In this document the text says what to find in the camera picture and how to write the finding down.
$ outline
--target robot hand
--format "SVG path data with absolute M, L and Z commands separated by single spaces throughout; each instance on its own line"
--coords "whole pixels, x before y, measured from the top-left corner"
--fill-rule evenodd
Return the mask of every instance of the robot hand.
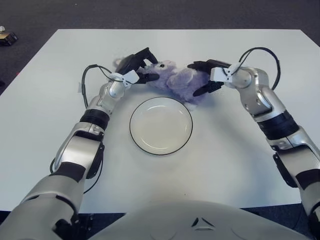
M 137 71 L 140 67 L 144 68 L 146 66 L 145 60 L 149 60 L 152 64 L 157 64 L 158 60 L 156 57 L 150 52 L 149 48 L 145 48 L 136 54 L 131 54 L 125 57 L 116 68 L 115 72 L 121 75 L 125 75 L 130 71 Z M 145 84 L 150 81 L 158 80 L 158 74 L 142 74 L 137 73 L 139 76 L 139 80 L 136 84 Z
M 197 71 L 205 72 L 207 74 L 211 74 L 211 69 L 213 68 L 228 68 L 230 67 L 229 63 L 217 60 L 207 60 L 207 61 L 194 61 L 192 64 L 187 66 L 190 69 L 194 69 Z M 208 83 L 193 93 L 194 97 L 200 96 L 205 93 L 212 93 L 222 87 L 223 82 L 217 81 L 208 81 Z

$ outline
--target plush toy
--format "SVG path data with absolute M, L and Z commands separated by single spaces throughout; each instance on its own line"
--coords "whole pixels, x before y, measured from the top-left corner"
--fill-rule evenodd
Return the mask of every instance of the plush toy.
M 177 68 L 173 61 L 165 60 L 157 64 L 151 64 L 140 68 L 138 72 L 143 74 L 159 74 L 159 79 L 148 84 L 166 92 L 176 95 L 176 98 L 193 110 L 206 96 L 206 94 L 194 97 L 194 92 L 206 85 L 210 76 L 202 71 L 190 68 Z

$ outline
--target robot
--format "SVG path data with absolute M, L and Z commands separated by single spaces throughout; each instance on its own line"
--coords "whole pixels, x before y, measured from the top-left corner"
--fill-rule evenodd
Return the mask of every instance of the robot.
M 53 173 L 41 179 L 0 226 L 3 240 L 61 240 L 77 224 L 84 182 L 101 165 L 103 138 L 116 104 L 132 84 L 156 80 L 156 74 L 136 71 L 144 60 L 157 63 L 148 48 L 124 58 L 112 79 L 100 88 L 80 121 L 58 150 Z M 216 60 L 188 66 L 210 74 L 194 95 L 223 85 L 237 90 L 275 151 L 273 159 L 285 182 L 298 188 L 312 234 L 320 239 L 320 150 L 288 113 L 269 87 L 265 71 Z M 170 202 L 130 212 L 90 240 L 143 239 L 290 239 L 307 237 L 260 216 L 230 206 L 201 201 Z

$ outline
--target black cable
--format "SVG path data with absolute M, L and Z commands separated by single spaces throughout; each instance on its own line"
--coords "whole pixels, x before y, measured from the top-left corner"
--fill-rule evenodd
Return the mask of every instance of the black cable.
M 50 167 L 49 167 L 49 170 L 50 170 L 50 173 L 53 174 L 54 173 L 54 169 L 53 169 L 53 166 L 54 166 L 54 162 L 55 162 L 55 158 L 51 161 L 50 163 Z
M 95 182 L 92 184 L 91 187 L 89 187 L 87 190 L 85 190 L 85 191 L 83 192 L 83 194 L 86 194 L 87 192 L 89 192 L 89 191 L 97 184 L 97 182 L 98 182 L 98 180 L 99 180 L 99 178 L 100 178 L 101 172 L 102 172 L 102 167 L 103 167 L 103 165 L 104 165 L 104 159 L 101 160 L 100 172 L 99 172 L 98 176 L 96 177 Z
M 94 68 L 99 68 L 101 70 L 101 72 L 103 73 L 103 75 L 105 75 L 108 79 L 111 79 L 110 77 L 108 77 L 105 72 L 102 70 L 106 70 L 108 71 L 109 73 L 111 73 L 111 71 L 107 68 L 105 68 L 104 66 L 99 66 L 97 64 L 93 64 L 93 65 L 89 65 L 85 68 L 85 70 L 83 71 L 83 74 L 82 74 L 82 78 L 81 78 L 81 93 L 82 93 L 82 96 L 83 96 L 83 102 L 84 102 L 84 106 L 87 108 L 88 107 L 88 100 L 87 100 L 87 94 L 86 94 L 86 84 L 85 84 L 85 80 L 86 80 L 86 75 L 87 75 L 87 72 L 90 70 L 90 69 L 94 69 Z
M 276 78 L 275 78 L 275 81 L 273 83 L 273 86 L 272 86 L 272 90 L 275 90 L 279 81 L 280 81 L 280 75 L 281 75 L 281 68 L 280 68 L 280 61 L 279 59 L 277 58 L 276 54 L 271 51 L 269 48 L 266 48 L 266 47 L 262 47 L 262 46 L 258 46 L 258 47 L 253 47 L 253 48 L 250 48 L 249 50 L 247 50 L 245 53 L 242 54 L 242 56 L 240 57 L 239 59 L 239 63 L 240 65 L 237 67 L 237 69 L 231 74 L 234 75 L 236 74 L 239 69 L 241 68 L 241 66 L 244 64 L 244 62 L 246 61 L 247 57 L 250 55 L 250 53 L 252 53 L 254 50 L 263 50 L 263 51 L 266 51 L 267 53 L 271 54 L 276 62 L 276 69 L 277 69 L 277 74 L 276 74 Z
M 50 173 L 53 174 L 54 173 L 54 170 L 53 170 L 53 166 L 54 166 L 54 162 L 55 162 L 55 158 L 51 161 L 50 163 L 50 167 L 49 167 L 49 170 L 50 170 Z M 98 176 L 96 177 L 96 180 L 95 182 L 92 184 L 91 187 L 89 187 L 87 190 L 85 190 L 83 192 L 83 194 L 86 194 L 87 192 L 89 192 L 98 182 L 99 178 L 100 178 L 100 175 L 101 175 L 101 172 L 102 172 L 102 167 L 104 165 L 104 159 L 101 160 L 101 166 L 100 166 L 100 172 L 98 174 Z

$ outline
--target white table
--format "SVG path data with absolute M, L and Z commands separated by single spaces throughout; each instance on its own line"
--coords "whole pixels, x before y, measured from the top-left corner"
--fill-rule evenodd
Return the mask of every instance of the white table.
M 275 92 L 319 146 L 320 49 L 300 30 L 58 30 L 0 96 L 0 210 L 12 210 L 49 173 L 57 149 L 85 110 L 79 82 L 86 66 L 114 70 L 114 59 L 145 47 L 180 67 L 207 59 L 232 63 L 257 46 L 277 54 L 282 73 Z M 246 63 L 264 69 L 272 84 L 271 56 L 253 52 Z M 99 70 L 88 72 L 88 100 L 105 81 Z M 223 87 L 191 112 L 189 142 L 168 156 L 146 154 L 129 134 L 134 109 L 155 96 L 166 94 L 133 86 L 117 105 L 106 130 L 103 172 L 84 196 L 82 213 L 128 212 L 171 200 L 240 208 L 300 202 L 236 90 Z

